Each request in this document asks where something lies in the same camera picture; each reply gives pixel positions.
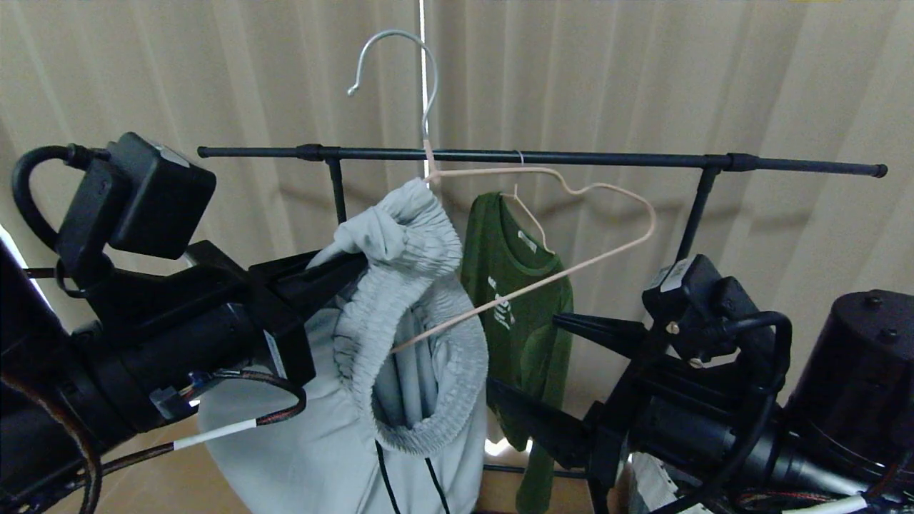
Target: white cable sleeve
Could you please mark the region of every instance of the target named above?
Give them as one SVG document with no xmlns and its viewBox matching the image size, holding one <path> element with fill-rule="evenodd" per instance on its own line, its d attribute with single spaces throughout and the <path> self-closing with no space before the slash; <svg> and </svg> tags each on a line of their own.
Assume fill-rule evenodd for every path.
<svg viewBox="0 0 914 514">
<path fill-rule="evenodd" d="M 185 437 L 183 439 L 177 439 L 173 443 L 175 450 L 180 450 L 182 448 L 187 448 L 188 446 L 193 446 L 194 444 L 203 443 L 204 441 L 209 441 L 210 439 L 216 439 L 217 437 L 222 437 L 223 435 L 234 434 L 235 432 L 241 432 L 242 430 L 248 430 L 249 428 L 255 428 L 257 426 L 257 419 L 249 419 L 243 422 L 237 422 L 232 424 L 227 424 L 223 427 L 217 428 L 215 430 L 210 430 L 209 432 L 203 432 L 202 434 L 191 435 L 190 437 Z"/>
<path fill-rule="evenodd" d="M 860 495 L 855 495 L 806 509 L 784 510 L 782 514 L 848 514 L 866 509 L 866 507 L 866 500 Z"/>
</svg>

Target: black drawstring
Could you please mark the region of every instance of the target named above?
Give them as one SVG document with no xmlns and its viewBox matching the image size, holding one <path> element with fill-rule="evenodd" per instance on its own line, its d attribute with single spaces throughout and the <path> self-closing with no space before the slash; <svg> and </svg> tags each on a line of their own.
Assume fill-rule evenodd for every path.
<svg viewBox="0 0 914 514">
<path fill-rule="evenodd" d="M 399 507 L 397 506 L 397 497 L 394 496 L 394 489 L 390 486 L 388 467 L 384 465 L 384 448 L 381 447 L 381 444 L 378 441 L 375 441 L 375 449 L 377 450 L 377 465 L 380 466 L 381 477 L 384 478 L 384 487 L 388 489 L 390 506 L 394 508 L 395 514 L 400 514 Z M 444 507 L 444 514 L 451 514 L 451 508 L 448 507 L 448 499 L 444 496 L 444 489 L 441 488 L 441 483 L 438 482 L 438 476 L 435 475 L 435 468 L 431 465 L 431 459 L 428 457 L 425 459 L 425 466 L 429 468 L 431 482 L 435 484 L 435 490 L 438 491 L 438 498 L 441 498 L 441 505 Z"/>
<path fill-rule="evenodd" d="M 448 508 L 448 499 L 444 497 L 444 489 L 442 489 L 441 484 L 438 483 L 438 477 L 435 476 L 435 468 L 431 466 L 431 459 L 428 457 L 425 457 L 425 465 L 429 467 L 431 481 L 435 483 L 435 489 L 438 490 L 438 498 L 441 498 L 441 504 L 444 506 L 444 514 L 451 514 L 451 509 Z"/>
<path fill-rule="evenodd" d="M 378 441 L 375 441 L 375 448 L 377 449 L 377 464 L 381 467 L 381 477 L 384 478 L 384 487 L 388 489 L 388 497 L 390 497 L 390 505 L 393 506 L 394 512 L 400 514 L 399 507 L 397 507 L 397 498 L 394 497 L 394 489 L 390 486 L 390 477 L 388 477 L 388 467 L 384 466 L 384 448 L 381 448 L 381 444 Z"/>
</svg>

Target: bolt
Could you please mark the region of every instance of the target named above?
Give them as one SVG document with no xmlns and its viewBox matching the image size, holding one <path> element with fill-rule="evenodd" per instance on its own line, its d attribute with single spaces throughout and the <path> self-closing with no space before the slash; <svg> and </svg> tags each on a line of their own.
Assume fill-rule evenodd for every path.
<svg viewBox="0 0 914 514">
<path fill-rule="evenodd" d="M 870 296 L 864 298 L 863 303 L 871 309 L 878 309 L 882 306 L 882 298 L 876 296 L 875 294 L 871 294 Z"/>
<path fill-rule="evenodd" d="M 895 328 L 883 328 L 879 330 L 879 340 L 886 345 L 894 345 L 898 339 L 898 331 Z"/>
</svg>

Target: green sweatshirt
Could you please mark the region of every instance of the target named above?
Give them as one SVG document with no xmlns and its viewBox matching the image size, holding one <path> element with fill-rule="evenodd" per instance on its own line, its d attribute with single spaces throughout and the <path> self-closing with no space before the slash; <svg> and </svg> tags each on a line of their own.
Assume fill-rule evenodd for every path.
<svg viewBox="0 0 914 514">
<path fill-rule="evenodd" d="M 562 271 L 550 254 L 523 231 L 498 192 L 473 202 L 463 251 L 461 283 L 474 305 Z M 489 376 L 561 408 L 568 374 L 571 334 L 552 325 L 552 315 L 574 310 L 568 278 L 544 285 L 480 314 L 489 344 Z M 505 437 L 518 451 L 530 434 L 489 403 Z M 541 514 L 552 493 L 553 461 L 533 445 L 515 506 L 520 514 Z"/>
</svg>

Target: black clothing rack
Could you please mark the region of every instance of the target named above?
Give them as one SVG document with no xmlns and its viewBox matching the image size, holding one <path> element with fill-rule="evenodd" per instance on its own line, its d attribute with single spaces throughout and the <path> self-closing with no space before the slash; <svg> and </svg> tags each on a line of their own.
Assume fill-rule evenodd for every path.
<svg viewBox="0 0 914 514">
<path fill-rule="evenodd" d="M 422 161 L 425 152 L 411 148 L 357 148 L 344 146 L 299 145 L 287 148 L 237 148 L 208 147 L 197 149 L 200 157 L 284 157 L 312 162 L 324 162 L 330 170 L 334 189 L 336 219 L 346 220 L 345 195 L 343 190 L 342 161 Z M 714 181 L 721 172 L 745 172 L 754 169 L 782 171 L 805 171 L 839 175 L 884 177 L 886 165 L 862 165 L 833 163 L 826 161 L 800 161 L 793 159 L 766 159 L 749 154 L 725 155 L 674 155 L 674 154 L 600 154 L 586 152 L 518 152 L 516 150 L 435 150 L 435 159 L 440 161 L 467 163 L 520 163 L 524 164 L 574 165 L 574 166 L 636 166 L 673 167 L 701 170 L 695 198 L 685 223 L 676 260 L 684 259 L 692 250 L 692 242 L 698 231 L 698 224 L 705 212 L 707 198 L 714 187 Z"/>
</svg>

